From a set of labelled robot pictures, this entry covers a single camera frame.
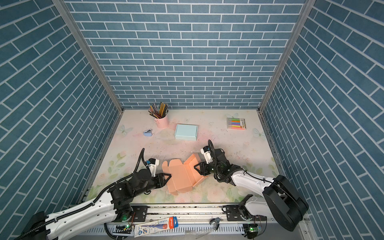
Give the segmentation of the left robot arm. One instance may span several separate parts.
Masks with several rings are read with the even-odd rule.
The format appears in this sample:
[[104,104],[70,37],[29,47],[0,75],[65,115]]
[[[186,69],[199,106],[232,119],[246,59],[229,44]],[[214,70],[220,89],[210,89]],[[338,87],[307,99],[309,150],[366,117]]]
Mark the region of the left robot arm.
[[34,214],[17,238],[68,240],[83,231],[115,220],[130,223],[134,215],[131,207],[134,198],[164,187],[171,177],[171,174],[153,175],[149,169],[141,169],[108,185],[87,202],[49,215],[43,211]]

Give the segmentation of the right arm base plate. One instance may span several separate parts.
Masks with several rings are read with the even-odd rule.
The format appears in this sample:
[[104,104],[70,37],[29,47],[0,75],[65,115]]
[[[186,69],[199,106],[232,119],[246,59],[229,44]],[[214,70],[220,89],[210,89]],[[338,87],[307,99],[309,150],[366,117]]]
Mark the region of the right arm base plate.
[[221,207],[222,212],[226,215],[227,221],[239,222],[239,221],[265,221],[267,217],[256,215],[253,216],[247,212],[245,207],[240,205],[224,205]]

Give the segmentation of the light blue paper box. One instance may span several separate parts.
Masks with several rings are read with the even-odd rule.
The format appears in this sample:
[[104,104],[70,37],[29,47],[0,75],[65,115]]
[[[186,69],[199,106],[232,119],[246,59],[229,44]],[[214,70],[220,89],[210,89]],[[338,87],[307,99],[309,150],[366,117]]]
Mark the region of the light blue paper box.
[[196,141],[198,135],[197,125],[177,124],[175,139],[184,141]]

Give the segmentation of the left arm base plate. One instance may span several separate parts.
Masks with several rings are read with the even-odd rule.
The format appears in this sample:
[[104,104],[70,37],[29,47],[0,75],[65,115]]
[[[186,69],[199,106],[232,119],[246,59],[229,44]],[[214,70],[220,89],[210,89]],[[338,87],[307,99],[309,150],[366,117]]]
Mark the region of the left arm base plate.
[[117,211],[117,217],[112,221],[112,223],[128,223],[128,222],[145,222],[148,212],[148,206],[129,206],[124,210]]

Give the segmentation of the pink paper box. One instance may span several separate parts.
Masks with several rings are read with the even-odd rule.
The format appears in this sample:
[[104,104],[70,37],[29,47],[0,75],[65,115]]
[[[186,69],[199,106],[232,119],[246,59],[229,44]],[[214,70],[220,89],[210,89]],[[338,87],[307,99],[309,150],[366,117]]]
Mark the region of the pink paper box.
[[171,175],[170,180],[167,182],[170,194],[177,196],[179,193],[190,192],[207,178],[200,175],[194,168],[195,165],[200,163],[200,160],[198,154],[192,154],[183,163],[180,159],[162,163],[163,172]]

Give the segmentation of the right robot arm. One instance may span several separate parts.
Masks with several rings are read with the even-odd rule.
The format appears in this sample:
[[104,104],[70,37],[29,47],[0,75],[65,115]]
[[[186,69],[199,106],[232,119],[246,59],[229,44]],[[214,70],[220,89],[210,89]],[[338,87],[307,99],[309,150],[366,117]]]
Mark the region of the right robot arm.
[[272,217],[284,229],[292,232],[309,210],[309,205],[290,181],[282,175],[275,178],[250,173],[238,165],[231,164],[222,149],[205,146],[201,149],[205,161],[194,169],[201,176],[214,175],[219,183],[245,188],[264,198],[267,207],[252,194],[247,195],[229,216],[239,214],[244,220],[256,216]]

